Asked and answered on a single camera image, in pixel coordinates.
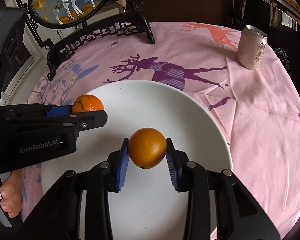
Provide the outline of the person's left hand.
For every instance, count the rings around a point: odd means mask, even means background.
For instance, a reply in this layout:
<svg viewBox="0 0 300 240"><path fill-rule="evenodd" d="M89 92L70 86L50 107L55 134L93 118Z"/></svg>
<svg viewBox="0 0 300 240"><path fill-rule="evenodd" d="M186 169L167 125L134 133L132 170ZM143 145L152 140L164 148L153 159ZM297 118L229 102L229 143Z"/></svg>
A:
<svg viewBox="0 0 300 240"><path fill-rule="evenodd" d="M21 212L23 201L21 182L22 170L15 170L0 188L2 196L0 206L10 218L16 217Z"/></svg>

